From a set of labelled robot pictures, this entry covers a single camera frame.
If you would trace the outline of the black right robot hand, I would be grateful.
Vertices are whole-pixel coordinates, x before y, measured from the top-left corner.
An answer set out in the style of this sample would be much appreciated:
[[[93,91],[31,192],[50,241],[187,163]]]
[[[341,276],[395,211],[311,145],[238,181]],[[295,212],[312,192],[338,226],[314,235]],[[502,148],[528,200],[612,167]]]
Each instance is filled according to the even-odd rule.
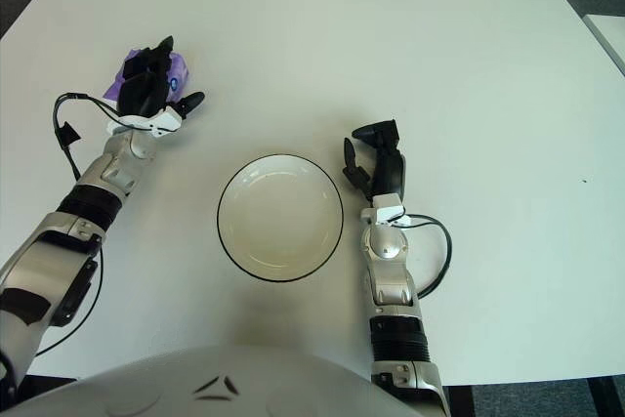
[[[369,202],[373,197],[395,193],[402,200],[405,185],[405,159],[398,149],[399,133],[396,121],[386,120],[355,129],[352,137],[375,151],[375,168],[370,176],[356,164],[355,149],[349,138],[344,138],[345,167],[343,174],[352,186],[362,192]]]

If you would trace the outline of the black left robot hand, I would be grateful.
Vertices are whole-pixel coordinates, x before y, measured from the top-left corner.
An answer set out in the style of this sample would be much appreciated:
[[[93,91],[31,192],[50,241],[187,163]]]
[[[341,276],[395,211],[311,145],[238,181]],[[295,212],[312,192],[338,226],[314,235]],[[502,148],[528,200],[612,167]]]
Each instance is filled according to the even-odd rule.
[[[204,102],[206,96],[203,92],[176,100],[169,98],[171,84],[168,73],[173,63],[173,47],[174,38],[167,36],[154,48],[144,48],[125,61],[122,68],[123,83],[117,97],[117,112],[121,116],[151,118],[170,106],[182,119],[186,119],[190,112]]]

